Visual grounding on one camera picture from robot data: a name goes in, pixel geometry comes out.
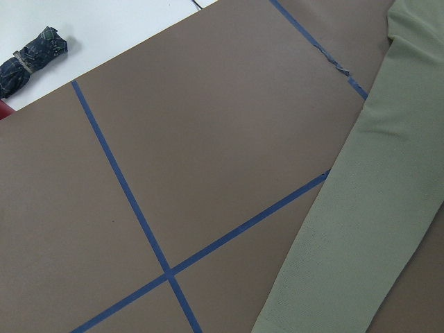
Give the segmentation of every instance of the white surface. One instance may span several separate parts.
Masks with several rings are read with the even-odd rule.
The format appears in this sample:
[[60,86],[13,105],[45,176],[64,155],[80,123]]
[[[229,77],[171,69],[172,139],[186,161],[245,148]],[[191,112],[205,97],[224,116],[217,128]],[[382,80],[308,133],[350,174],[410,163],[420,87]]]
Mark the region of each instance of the white surface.
[[[197,2],[205,7],[215,1]],[[68,41],[68,54],[5,100],[15,110],[197,12],[191,0],[0,0],[0,10],[0,64],[46,26]]]

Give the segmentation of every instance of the black wire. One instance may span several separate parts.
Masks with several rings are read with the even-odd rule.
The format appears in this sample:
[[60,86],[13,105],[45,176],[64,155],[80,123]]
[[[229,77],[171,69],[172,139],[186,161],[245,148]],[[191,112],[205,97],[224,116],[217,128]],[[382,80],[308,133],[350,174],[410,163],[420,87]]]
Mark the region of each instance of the black wire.
[[200,9],[203,9],[197,2],[196,2],[196,0],[191,0],[196,6],[198,6],[199,7],[199,10]]

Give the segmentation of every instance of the brown surface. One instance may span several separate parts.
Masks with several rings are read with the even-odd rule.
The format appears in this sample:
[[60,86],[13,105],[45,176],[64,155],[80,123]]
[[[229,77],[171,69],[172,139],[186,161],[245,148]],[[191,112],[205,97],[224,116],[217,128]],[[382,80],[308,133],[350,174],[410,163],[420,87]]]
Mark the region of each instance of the brown surface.
[[177,275],[205,333],[251,331],[320,188]]
[[67,332],[161,269],[70,85],[0,122],[0,332]]
[[192,333],[168,283],[94,326],[89,333]]
[[379,332],[444,332],[444,206],[374,317]]
[[215,3],[78,83],[172,266],[329,169],[363,104],[267,0]]
[[367,92],[389,49],[387,10],[393,2],[280,0]]

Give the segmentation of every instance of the blue tape line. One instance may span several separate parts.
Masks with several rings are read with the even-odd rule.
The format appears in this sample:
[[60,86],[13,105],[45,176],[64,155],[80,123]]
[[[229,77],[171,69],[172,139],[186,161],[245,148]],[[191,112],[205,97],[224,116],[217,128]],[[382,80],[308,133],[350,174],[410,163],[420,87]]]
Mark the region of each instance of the blue tape line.
[[344,69],[339,62],[337,62],[333,56],[327,52],[326,49],[322,47],[322,45],[319,44],[317,40],[314,39],[312,35],[280,4],[278,0],[269,0],[273,6],[279,12],[284,15],[284,17],[287,19],[288,22],[291,23],[301,34],[305,37],[306,40],[309,41],[311,45],[316,47],[326,58],[329,62],[331,62],[336,69],[348,77],[348,83],[352,86],[354,90],[365,100],[367,99],[368,93],[358,84],[358,82],[352,77],[350,74],[350,71],[347,69]]
[[97,316],[88,320],[83,325],[77,327],[75,330],[71,331],[71,333],[84,333],[88,331],[90,328],[99,324],[101,321],[104,321],[106,318],[115,314],[119,310],[122,310],[124,307],[134,302],[136,299],[141,298],[143,295],[146,295],[149,291],[153,290],[155,287],[160,286],[166,280],[167,280],[166,275],[162,274],[160,277],[149,282],[148,284],[145,284],[142,288],[136,290],[134,293],[130,294],[129,296],[126,296],[123,300],[120,300],[113,306],[107,308],[105,311],[101,312]]
[[258,224],[260,221],[264,220],[266,217],[272,215],[277,210],[283,208],[285,205],[288,205],[291,201],[299,198],[304,193],[308,192],[310,189],[318,186],[321,184],[328,176],[330,170],[326,171],[322,175],[319,175],[318,177],[314,178],[304,186],[300,187],[299,189],[295,190],[293,193],[289,194],[285,198],[279,200],[274,205],[271,205],[270,207],[266,208],[262,212],[260,212],[255,217],[251,218],[250,220],[246,221],[244,224],[241,224],[239,227],[231,230],[229,233],[225,234],[221,238],[217,239],[210,245],[206,246],[204,249],[198,251],[185,261],[181,262],[179,265],[172,268],[173,274],[178,274],[181,271],[185,270],[186,268],[190,267],[192,264],[196,263],[198,260],[201,260],[205,256],[209,255],[211,252],[215,251],[216,249],[220,248],[222,245],[228,243],[235,237],[239,236],[242,232],[247,231],[254,225]]
[[80,104],[83,107],[83,110],[85,111],[85,114],[91,123],[91,127],[94,130],[94,133],[97,136],[97,139],[100,142],[100,145],[102,146],[103,151],[105,152],[105,155],[112,167],[112,170],[114,171],[114,174],[117,177],[117,180],[119,181],[119,184],[121,188],[123,189],[123,192],[126,195],[126,198],[128,199],[128,202],[130,203],[131,208],[133,209],[134,214],[137,217],[137,220],[139,221],[140,226],[142,227],[142,230],[145,233],[146,238],[148,239],[148,242],[150,243],[151,247],[153,248],[153,251],[155,253],[155,256],[157,257],[157,260],[160,263],[160,266],[162,267],[162,270],[165,272],[165,276],[170,282],[171,288],[173,288],[174,293],[176,294],[176,297],[178,298],[178,301],[182,307],[182,310],[185,313],[185,316],[187,317],[187,320],[189,321],[189,324],[191,325],[191,328],[193,329],[194,333],[201,333],[202,329],[200,328],[198,321],[196,317],[194,316],[193,311],[191,310],[191,307],[189,306],[188,302],[185,300],[185,296],[182,292],[182,289],[180,289],[180,286],[178,282],[176,281],[176,278],[174,277],[174,274],[171,272],[171,267],[168,264],[168,261],[162,252],[162,249],[160,248],[159,243],[157,242],[157,239],[155,238],[153,231],[151,230],[150,226],[148,225],[148,222],[145,219],[144,214],[142,213],[142,210],[140,209],[139,204],[137,203],[133,192],[131,191],[131,188],[129,187],[128,183],[126,182],[125,177],[122,174],[122,171],[117,164],[117,161],[112,154],[112,151],[110,147],[108,146],[108,143],[106,142],[105,137],[103,136],[103,133],[97,124],[96,119],[94,118],[94,115],[92,114],[92,111],[83,96],[83,93],[80,89],[80,86],[78,85],[77,81],[71,82],[74,91],[76,92],[76,95],[78,97],[78,100],[80,101]]

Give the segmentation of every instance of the green cloth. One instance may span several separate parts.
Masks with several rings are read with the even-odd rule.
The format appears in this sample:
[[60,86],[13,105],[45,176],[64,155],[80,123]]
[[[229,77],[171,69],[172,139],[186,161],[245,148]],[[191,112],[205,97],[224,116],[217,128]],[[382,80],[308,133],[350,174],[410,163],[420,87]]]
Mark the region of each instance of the green cloth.
[[444,200],[444,1],[397,0],[388,36],[254,333],[365,332]]

